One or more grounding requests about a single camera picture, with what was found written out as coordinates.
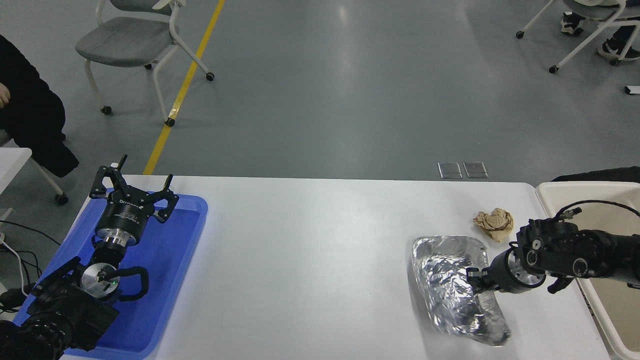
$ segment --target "white chair frame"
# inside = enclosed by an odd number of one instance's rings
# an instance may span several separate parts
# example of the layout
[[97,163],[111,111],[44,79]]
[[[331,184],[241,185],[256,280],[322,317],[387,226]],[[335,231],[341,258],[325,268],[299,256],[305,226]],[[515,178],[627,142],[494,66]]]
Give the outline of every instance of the white chair frame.
[[[540,12],[536,16],[534,16],[533,19],[531,19],[531,21],[529,21],[529,23],[522,30],[516,33],[516,37],[522,38],[525,32],[529,30],[529,28],[531,28],[531,26],[533,26],[533,24],[535,24],[538,21],[538,19],[542,16],[542,14],[547,12],[547,10],[556,1],[557,0],[550,0],[547,3],[547,5],[545,5],[545,7],[542,8],[542,10],[540,10]],[[549,68],[549,72],[551,74],[556,73],[562,66],[564,66],[569,60],[571,60],[580,50],[582,50],[595,37],[597,37],[604,29],[610,28],[613,26],[635,26],[636,27],[631,37],[629,38],[629,41],[627,41],[625,48],[622,50],[622,53],[617,58],[612,59],[609,63],[611,65],[617,65],[622,59],[625,58],[627,51],[631,48],[631,44],[636,39],[638,31],[640,30],[640,20],[618,20],[620,18],[620,15],[622,15],[622,13],[625,11],[627,2],[625,0],[615,0],[615,1],[618,3],[618,9],[608,19],[587,18],[587,20],[599,21],[601,23],[600,25],[598,25],[598,28],[592,34],[590,34],[586,39],[584,39],[584,41],[582,41],[580,45],[578,45],[572,52],[570,52],[567,56],[565,56],[564,59],[562,59],[557,65],[554,65]]]
[[[105,2],[106,0],[99,0],[98,5],[95,9],[95,20],[97,21],[98,26],[103,25],[102,9],[104,8]],[[156,6],[158,4],[165,3],[165,2],[166,2],[165,0],[160,0],[156,4]],[[181,0],[181,1],[174,0],[172,4],[173,6],[171,11],[171,16],[169,17],[169,32],[171,33],[171,36],[173,38],[173,43],[172,43],[173,47],[162,59],[160,59],[160,61],[157,61],[157,60],[152,61],[152,63],[157,63],[156,68],[153,69],[153,74],[154,74],[153,78],[154,78],[154,87],[156,88],[156,96],[160,104],[160,110],[162,112],[163,122],[169,127],[172,127],[175,124],[175,119],[169,117],[169,112],[167,111],[166,106],[164,104],[162,92],[160,91],[160,84],[158,83],[158,72],[164,67],[166,62],[176,53],[176,51],[178,49],[184,50],[184,52],[187,53],[193,59],[193,61],[195,61],[195,63],[198,64],[198,66],[205,72],[207,80],[212,81],[215,78],[215,75],[209,71],[209,69],[206,67],[206,65],[204,65],[202,60],[200,60],[196,56],[196,54],[187,46],[187,44],[183,41],[183,39],[180,36],[178,36],[178,33],[175,29],[175,22],[178,18],[180,7],[184,6],[184,3],[185,3],[184,0]],[[87,59],[84,63],[84,71],[86,73],[86,77],[89,80],[89,85],[91,86],[91,90],[93,90],[95,100],[97,101],[97,104],[98,104],[98,109],[100,110],[101,113],[105,115],[109,115],[111,113],[111,107],[104,104],[104,100],[102,99],[102,96],[98,91],[98,86],[95,83],[95,78],[93,76],[93,72],[91,71],[91,62],[92,62],[91,60]],[[151,64],[145,65],[145,68],[151,69]]]
[[[4,146],[9,141],[11,141],[11,137],[9,136],[9,134],[4,129],[0,129],[0,147]],[[36,170],[38,170],[38,172],[42,175],[42,177],[44,177],[44,179],[49,183],[49,185],[51,185],[53,190],[56,192],[55,201],[59,205],[66,204],[69,201],[69,197],[67,197],[67,194],[65,194],[65,192],[62,191],[60,186],[58,186],[58,184],[51,178],[49,173],[40,164],[38,164],[33,158],[29,158],[29,162],[33,165],[33,167],[36,168]]]

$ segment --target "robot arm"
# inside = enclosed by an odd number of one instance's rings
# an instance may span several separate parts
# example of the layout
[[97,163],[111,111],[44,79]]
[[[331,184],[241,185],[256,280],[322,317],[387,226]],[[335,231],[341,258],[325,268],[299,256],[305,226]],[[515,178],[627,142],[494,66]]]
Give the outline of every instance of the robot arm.
[[[147,293],[147,270],[120,268],[120,262],[127,247],[140,242],[147,220],[167,221],[179,198],[169,189],[171,175],[155,193],[128,185],[120,173],[126,158],[117,167],[100,167],[93,182],[89,196],[107,204],[95,228],[94,239],[99,240],[93,243],[89,263],[82,265],[76,256],[42,279],[31,292],[36,299],[27,309],[30,317],[20,327],[0,322],[0,359],[51,360],[67,348],[89,351],[118,316],[113,304]],[[102,185],[105,177],[113,183],[112,192]],[[154,204],[160,200],[167,200],[167,206],[156,211]],[[140,275],[141,290],[122,295],[120,278],[132,275]]]
[[529,220],[516,235],[517,246],[512,244],[488,268],[467,269],[474,292],[521,293],[541,286],[546,275],[556,278],[547,288],[550,293],[564,289],[576,277],[603,277],[640,287],[640,235],[579,230],[564,221],[580,212],[575,208],[554,218]]

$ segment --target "cable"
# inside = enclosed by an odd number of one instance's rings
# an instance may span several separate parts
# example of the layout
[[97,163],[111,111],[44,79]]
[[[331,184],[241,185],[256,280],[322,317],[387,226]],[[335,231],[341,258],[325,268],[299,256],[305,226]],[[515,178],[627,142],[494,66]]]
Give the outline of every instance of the cable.
[[640,217],[640,212],[638,212],[638,210],[631,208],[630,206],[624,205],[624,204],[620,204],[619,202],[614,202],[614,201],[606,201],[606,200],[582,200],[582,201],[576,201],[573,204],[569,204],[567,206],[562,207],[560,210],[558,210],[558,212],[556,213],[556,215],[554,216],[554,219],[560,219],[560,215],[562,215],[567,209],[579,205],[579,204],[590,204],[592,202],[595,203],[599,203],[599,204],[609,204],[609,205],[615,205],[618,207],[621,207],[623,209],[629,210],[632,213],[636,214],[637,216]]
[[22,273],[22,260],[20,260],[20,255],[18,255],[17,252],[13,251],[13,249],[4,242],[4,234],[2,235],[0,243],[2,243],[2,245],[4,245],[7,249],[9,249],[9,251],[11,251],[16,258],[18,258],[18,269],[20,270],[20,281],[21,281],[20,292],[22,292],[22,294],[25,297],[29,296],[26,292],[24,292],[24,274]]
[[[5,254],[11,254],[11,252],[7,249],[0,249],[0,252],[5,253]],[[29,261],[26,261],[24,258],[21,259],[23,264],[27,264],[29,266],[32,266],[33,268],[36,269],[36,274],[38,275],[38,277],[42,276],[42,269],[40,268],[40,263],[38,262],[38,257],[36,256],[36,254],[34,254],[32,251],[28,251],[28,250],[16,250],[16,252],[18,254],[21,254],[23,252],[26,252],[28,254],[31,254],[33,256],[33,259],[35,260],[35,265],[30,263]]]
[[12,221],[0,220],[0,222],[4,222],[5,224],[10,224],[10,225],[19,226],[19,227],[24,228],[24,229],[27,229],[27,230],[35,231],[35,232],[36,232],[36,233],[38,233],[38,234],[42,234],[42,235],[46,236],[49,240],[53,241],[54,243],[58,244],[58,246],[60,246],[60,243],[59,243],[59,242],[57,242],[57,241],[56,241],[54,238],[52,238],[51,236],[49,236],[49,235],[47,235],[47,234],[45,234],[45,233],[41,232],[40,230],[32,229],[32,228],[30,228],[30,227],[28,227],[28,226],[24,226],[24,225],[22,225],[22,224],[18,224],[18,223],[16,223],[16,222],[12,222]]
[[27,270],[27,265],[24,263],[24,261],[22,259],[20,259],[20,264],[22,265],[22,268],[24,269],[24,275],[26,275],[26,277],[27,277],[27,284],[31,284],[31,276],[29,276],[29,270]]

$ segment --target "aluminum foil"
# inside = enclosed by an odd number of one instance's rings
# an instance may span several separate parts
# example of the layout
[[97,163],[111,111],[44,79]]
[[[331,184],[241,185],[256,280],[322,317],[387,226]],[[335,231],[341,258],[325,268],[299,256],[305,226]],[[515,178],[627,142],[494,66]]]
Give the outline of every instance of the aluminum foil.
[[482,242],[468,236],[430,236],[415,240],[413,272],[429,318],[449,334],[501,346],[511,332],[492,291],[474,295],[467,267],[488,266]]

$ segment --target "crumpled paper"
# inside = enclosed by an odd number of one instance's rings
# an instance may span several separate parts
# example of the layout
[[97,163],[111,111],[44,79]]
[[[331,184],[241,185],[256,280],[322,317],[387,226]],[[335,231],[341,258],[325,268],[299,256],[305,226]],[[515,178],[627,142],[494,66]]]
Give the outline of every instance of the crumpled paper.
[[505,209],[495,208],[491,215],[480,211],[474,223],[491,239],[501,242],[513,231],[513,217]]

